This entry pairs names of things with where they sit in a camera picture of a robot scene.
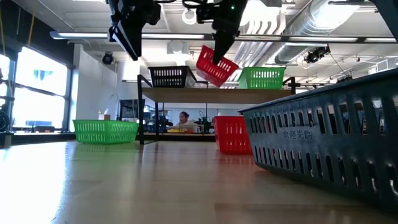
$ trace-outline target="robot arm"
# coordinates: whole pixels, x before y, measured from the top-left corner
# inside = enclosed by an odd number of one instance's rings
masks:
[[[142,28],[146,23],[156,25],[160,20],[161,3],[174,1],[107,0],[112,13],[109,41],[118,42],[133,60],[138,60],[142,55]],[[212,28],[216,31],[213,34],[216,42],[214,64],[220,62],[239,35],[239,24],[247,2],[248,0],[223,0],[215,4],[207,3],[207,0],[182,1],[184,7],[197,10],[199,24],[212,22]]]

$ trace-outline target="shelf board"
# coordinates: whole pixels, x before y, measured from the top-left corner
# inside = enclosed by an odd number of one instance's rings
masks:
[[[290,96],[290,90],[240,90],[219,88],[143,88],[142,94],[159,103],[258,104]]]

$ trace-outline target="red plastic basket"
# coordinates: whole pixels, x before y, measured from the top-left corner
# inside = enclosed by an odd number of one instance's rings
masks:
[[[216,116],[217,146],[224,154],[252,154],[243,116]]]
[[[197,62],[197,74],[212,84],[220,87],[239,68],[238,65],[222,58],[218,65],[213,64],[214,50],[206,46],[201,47]]]

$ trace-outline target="person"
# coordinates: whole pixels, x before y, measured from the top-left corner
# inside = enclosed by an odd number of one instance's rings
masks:
[[[193,129],[194,127],[197,126],[193,121],[189,121],[189,114],[185,111],[180,113],[180,122],[176,124],[173,129],[182,129],[182,128],[187,128],[187,129]]]

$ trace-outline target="plastic basket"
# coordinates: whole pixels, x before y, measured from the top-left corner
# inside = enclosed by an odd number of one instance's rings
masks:
[[[215,133],[221,153],[252,154],[243,116],[216,116]]]
[[[193,88],[197,81],[189,66],[149,67],[154,87]]]
[[[244,68],[239,88],[280,90],[286,68]]]
[[[218,65],[214,65],[213,56],[214,50],[203,45],[197,62],[197,73],[200,77],[220,87],[239,66],[227,58],[222,58]]]
[[[256,164],[398,211],[397,86],[395,69],[241,110]]]
[[[136,140],[138,124],[127,121],[73,120],[76,140],[82,143],[115,144]]]

